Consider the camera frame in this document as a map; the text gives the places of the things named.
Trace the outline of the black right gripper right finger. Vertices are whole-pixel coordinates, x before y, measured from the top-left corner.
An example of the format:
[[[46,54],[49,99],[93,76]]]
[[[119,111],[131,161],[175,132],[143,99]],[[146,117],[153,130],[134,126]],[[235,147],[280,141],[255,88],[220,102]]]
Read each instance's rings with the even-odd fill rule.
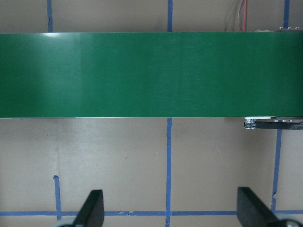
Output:
[[[273,227],[280,221],[249,187],[237,189],[237,218],[242,227]]]

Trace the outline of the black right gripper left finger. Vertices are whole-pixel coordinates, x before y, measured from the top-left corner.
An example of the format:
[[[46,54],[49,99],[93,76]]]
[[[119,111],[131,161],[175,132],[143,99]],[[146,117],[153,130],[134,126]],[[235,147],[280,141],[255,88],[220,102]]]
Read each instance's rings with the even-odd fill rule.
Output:
[[[102,190],[92,190],[77,217],[74,227],[102,227],[104,223],[104,201]]]

